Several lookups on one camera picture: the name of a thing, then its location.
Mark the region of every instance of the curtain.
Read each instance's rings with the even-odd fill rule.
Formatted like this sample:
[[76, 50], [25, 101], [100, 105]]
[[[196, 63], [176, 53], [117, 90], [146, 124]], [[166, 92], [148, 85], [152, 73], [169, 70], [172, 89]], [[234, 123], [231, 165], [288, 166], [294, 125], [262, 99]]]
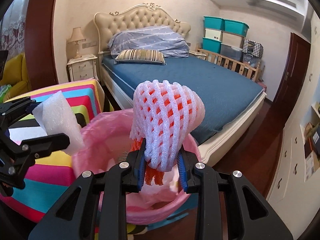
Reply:
[[8, 60], [24, 52], [24, 30], [29, 0], [14, 0], [0, 22], [0, 49]]

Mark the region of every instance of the foam fruit net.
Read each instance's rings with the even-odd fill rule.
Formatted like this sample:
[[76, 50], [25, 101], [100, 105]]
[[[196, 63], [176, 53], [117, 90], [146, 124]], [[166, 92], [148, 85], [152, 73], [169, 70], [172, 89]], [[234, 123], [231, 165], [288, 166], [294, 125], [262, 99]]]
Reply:
[[154, 80], [137, 86], [133, 95], [131, 150], [140, 149], [146, 138], [147, 184], [154, 177], [155, 183], [162, 185], [164, 172], [172, 170], [186, 135], [203, 121], [204, 114], [199, 96], [179, 83]]

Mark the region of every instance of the beige wall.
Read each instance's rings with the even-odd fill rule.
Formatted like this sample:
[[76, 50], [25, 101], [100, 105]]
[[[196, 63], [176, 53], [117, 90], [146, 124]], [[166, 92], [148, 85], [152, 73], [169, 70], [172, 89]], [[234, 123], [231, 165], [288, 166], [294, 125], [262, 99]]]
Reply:
[[273, 101], [286, 65], [291, 32], [304, 38], [303, 35], [257, 13], [220, 10], [220, 17], [247, 23], [250, 27], [247, 38], [263, 45], [262, 60], [265, 62], [266, 68], [262, 78], [267, 86], [267, 98]]
[[[186, 37], [194, 47], [202, 42], [204, 35], [203, 16], [218, 16], [219, 8], [210, 0], [57, 0], [54, 14], [54, 53], [59, 83], [67, 82], [66, 40], [72, 28], [81, 27], [87, 41], [98, 41], [98, 33], [93, 24], [96, 12], [123, 11], [142, 2], [154, 2], [163, 7], [174, 19], [191, 24]], [[97, 54], [98, 47], [82, 50], [82, 54]]]

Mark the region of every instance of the beige storage box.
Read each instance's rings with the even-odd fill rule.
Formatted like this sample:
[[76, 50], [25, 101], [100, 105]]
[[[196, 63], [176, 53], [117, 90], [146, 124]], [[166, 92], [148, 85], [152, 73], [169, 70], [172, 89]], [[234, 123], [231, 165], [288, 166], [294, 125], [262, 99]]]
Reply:
[[222, 41], [222, 31], [206, 28], [205, 38]]
[[223, 32], [222, 43], [235, 48], [243, 48], [244, 36]]

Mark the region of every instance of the wall outlet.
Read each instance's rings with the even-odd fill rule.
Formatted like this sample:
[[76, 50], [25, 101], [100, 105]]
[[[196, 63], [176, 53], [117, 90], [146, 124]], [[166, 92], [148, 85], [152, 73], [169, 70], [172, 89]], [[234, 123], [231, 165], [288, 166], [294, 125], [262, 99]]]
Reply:
[[95, 47], [97, 45], [98, 45], [97, 41], [91, 41], [91, 42], [83, 43], [82, 48], [86, 49], [86, 48], [90, 48], [90, 47]]

